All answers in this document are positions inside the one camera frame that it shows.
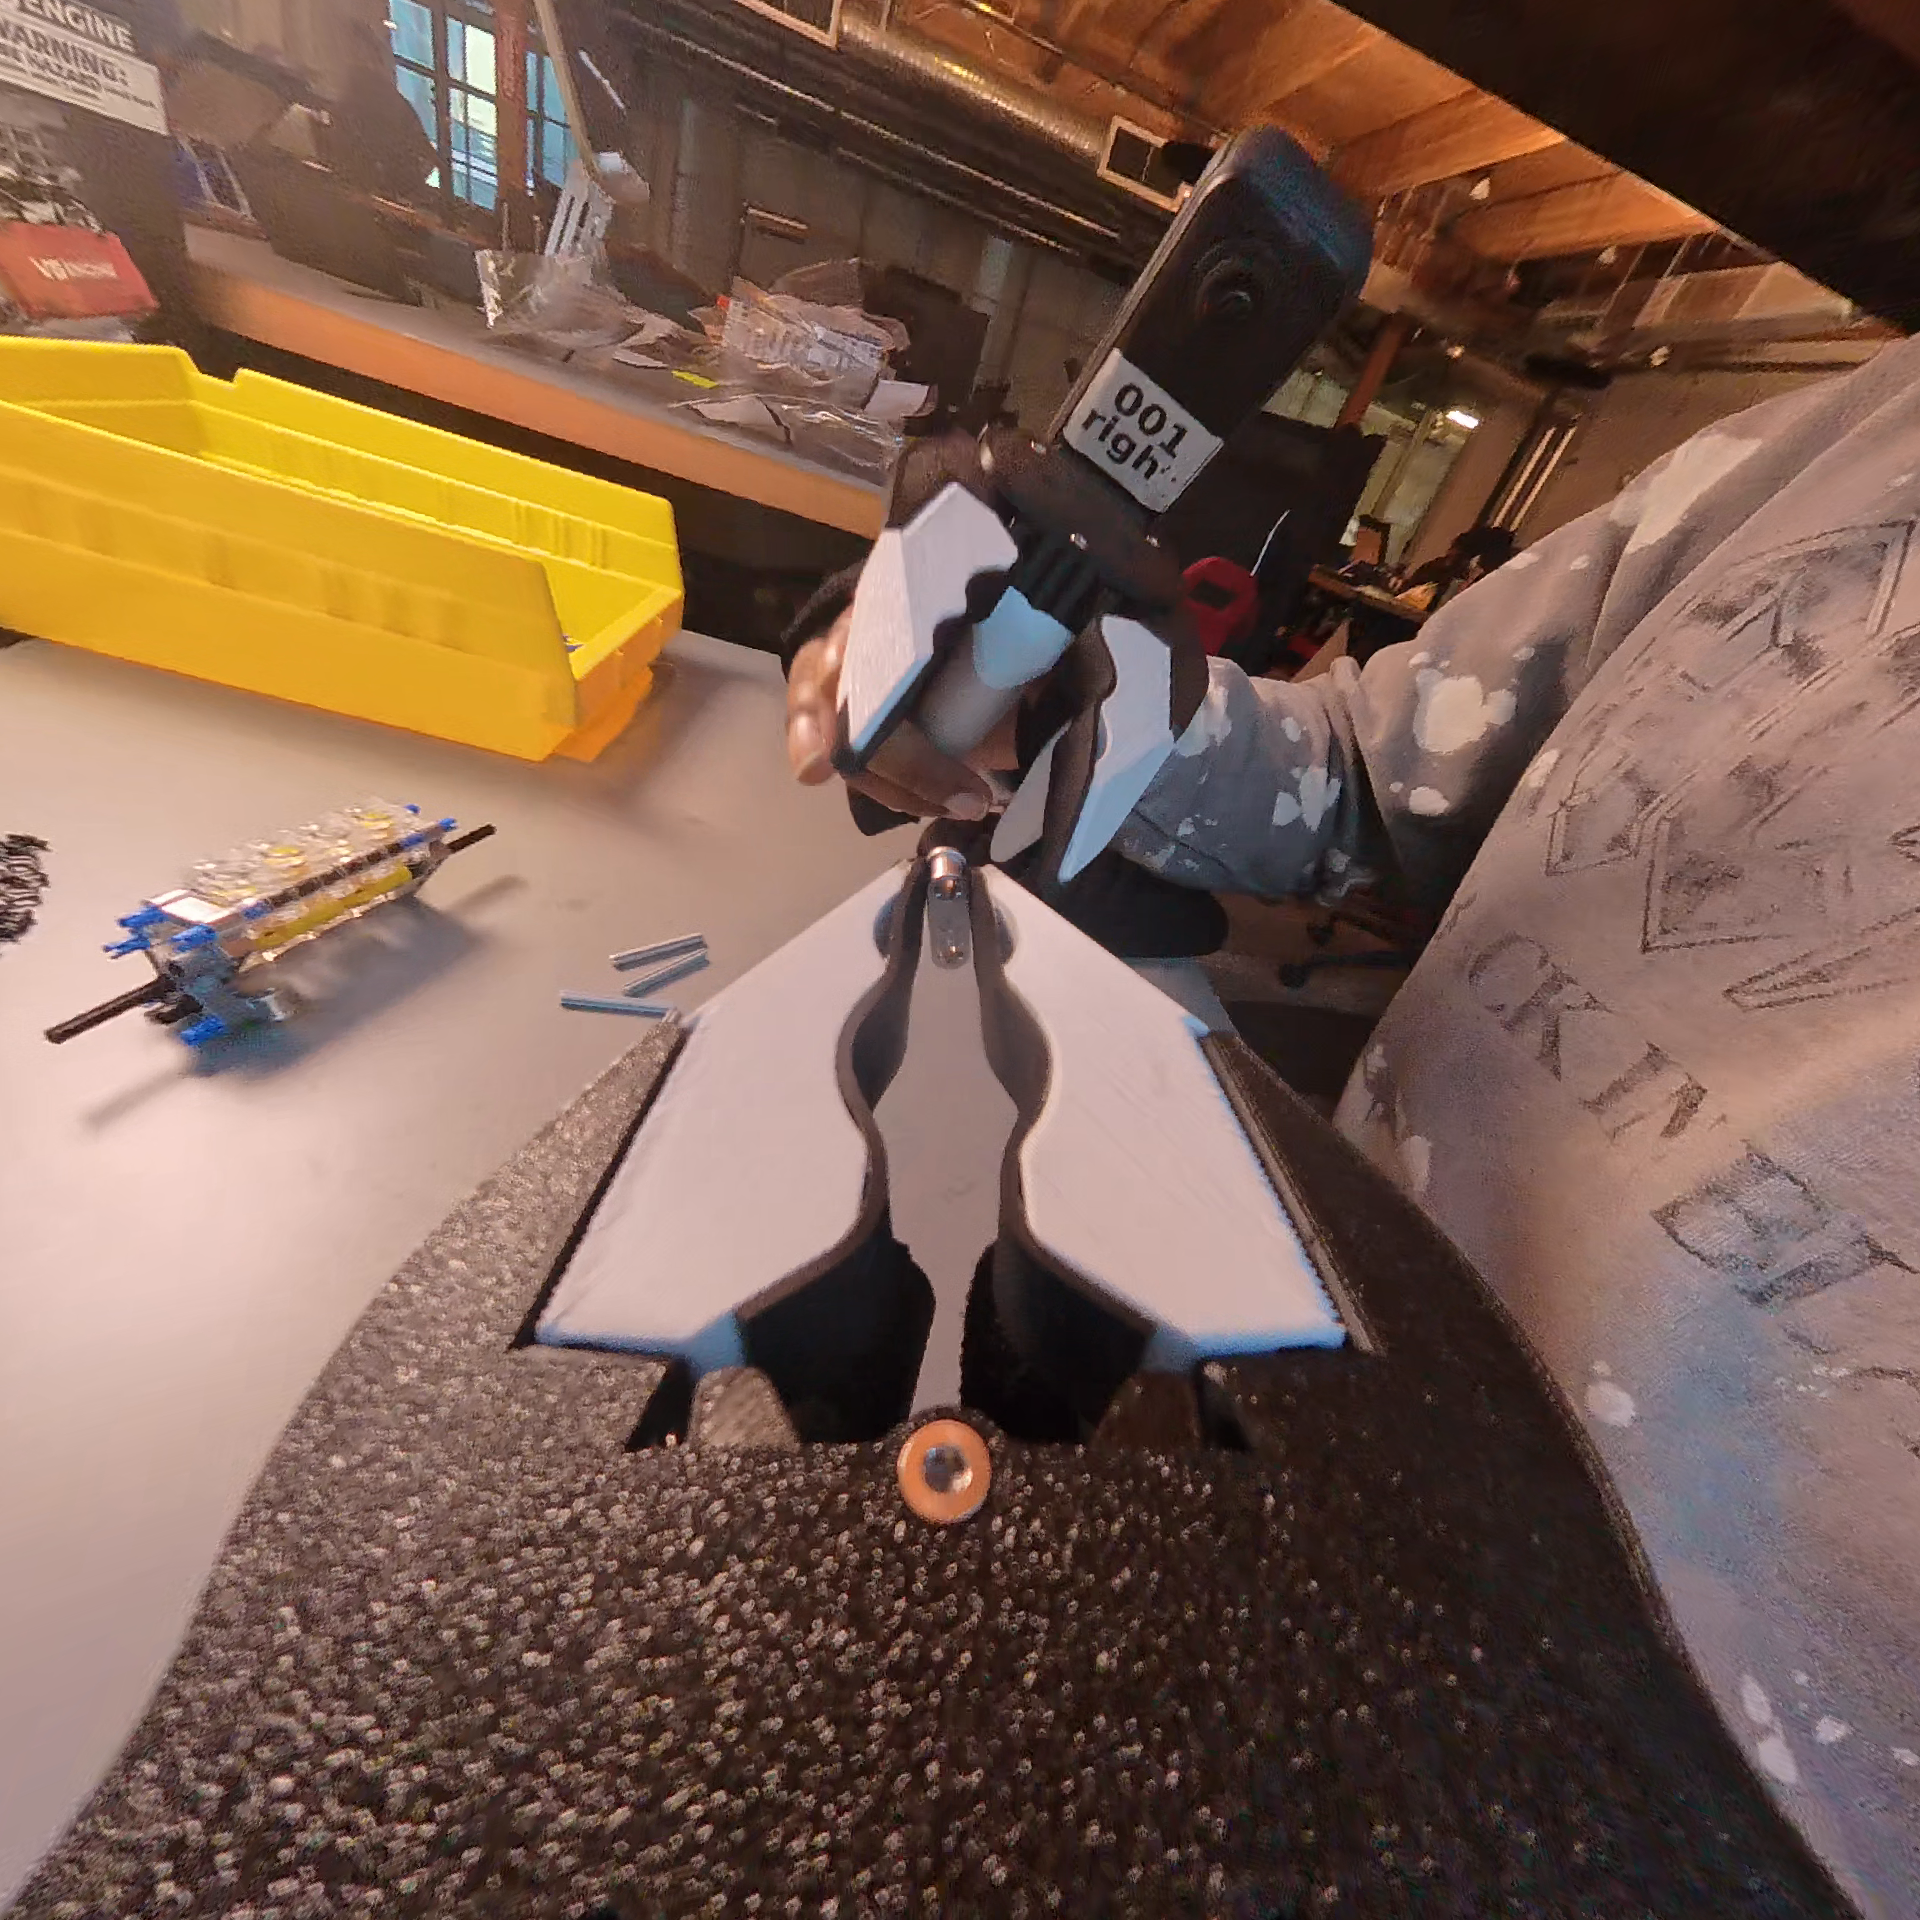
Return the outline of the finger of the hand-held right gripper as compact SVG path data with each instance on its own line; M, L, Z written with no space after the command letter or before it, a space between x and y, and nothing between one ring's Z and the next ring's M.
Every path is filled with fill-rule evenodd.
M1101 615L1066 666L1067 717L997 824L1000 866L1034 854L1028 885L1067 885L1101 854L1177 745L1172 651L1155 629Z
M840 666L844 765L874 763L902 723L950 758L987 739L1024 680L1018 558L1008 523L957 481L880 533Z

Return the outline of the long wooden table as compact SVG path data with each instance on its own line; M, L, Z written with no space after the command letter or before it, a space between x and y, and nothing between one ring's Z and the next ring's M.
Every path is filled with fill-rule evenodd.
M228 231L189 225L186 243L206 325L254 345L852 537L880 530L884 490L878 483L648 399L611 376L508 346L464 309L357 291L277 256L268 241Z

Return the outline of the clear plastic bags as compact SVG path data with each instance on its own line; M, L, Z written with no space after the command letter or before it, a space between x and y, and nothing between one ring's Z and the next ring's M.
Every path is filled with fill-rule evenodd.
M905 326L859 304L733 279L704 296L648 258L486 249L475 256L494 337L550 365L808 458L878 475L938 423L939 390L902 375Z

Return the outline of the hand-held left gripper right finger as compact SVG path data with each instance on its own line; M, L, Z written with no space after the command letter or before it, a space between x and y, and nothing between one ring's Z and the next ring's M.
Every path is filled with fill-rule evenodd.
M971 877L981 1041L1014 1122L962 1397L1078 1441L1140 1375L1349 1346L1222 1035L1000 870Z

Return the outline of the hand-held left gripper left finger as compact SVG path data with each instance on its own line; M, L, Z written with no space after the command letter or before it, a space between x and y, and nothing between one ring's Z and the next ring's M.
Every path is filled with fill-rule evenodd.
M554 1351L754 1369L800 1438L913 1408L933 1283L894 1237L878 1103L905 1058L929 866L908 861L707 1000L532 1314Z

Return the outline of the metal air duct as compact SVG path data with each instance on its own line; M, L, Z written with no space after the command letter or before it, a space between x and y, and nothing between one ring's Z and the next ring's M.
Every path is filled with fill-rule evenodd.
M971 126L995 128L1001 145L1021 139L1101 190L1156 213L1170 209L1097 178L1112 117L1219 145L1212 122L1194 121L1153 98L1142 81L1043 33L1020 17L1018 3L845 2L835 50L870 73L888 73L899 94L923 91Z

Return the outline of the yellow bin with blue pins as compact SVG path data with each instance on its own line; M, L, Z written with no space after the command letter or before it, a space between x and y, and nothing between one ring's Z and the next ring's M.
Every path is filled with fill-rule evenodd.
M658 496L171 346L5 337L5 633L589 761L681 623Z

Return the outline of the transparent engine block assembly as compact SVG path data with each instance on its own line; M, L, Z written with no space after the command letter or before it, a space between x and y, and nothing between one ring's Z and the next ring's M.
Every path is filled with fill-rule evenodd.
M368 800L204 858L186 885L140 897L102 949L109 959L141 962L147 978L45 1026L44 1039L59 1047L144 1017L206 1051L282 1024L296 1009L282 984L291 953L411 899L494 833L491 822Z

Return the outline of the paned window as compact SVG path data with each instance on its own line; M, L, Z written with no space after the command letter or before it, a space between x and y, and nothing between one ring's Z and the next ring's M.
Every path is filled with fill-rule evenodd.
M388 2L390 69L434 141L427 182L456 217L496 217L520 187L550 207L578 155L540 9Z

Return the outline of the grey desk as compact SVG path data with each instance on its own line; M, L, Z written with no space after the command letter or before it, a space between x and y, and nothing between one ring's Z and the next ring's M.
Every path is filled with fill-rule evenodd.
M874 879L793 781L785 677L698 633L595 761L541 763L21 640L5 831L48 887L5 949L5 1898L102 1777L320 1366L472 1187L648 1021L570 1011L613 953L702 933L699 1006ZM122 914L201 857L354 800L496 833L307 946L296 1017L198 1056L124 992Z

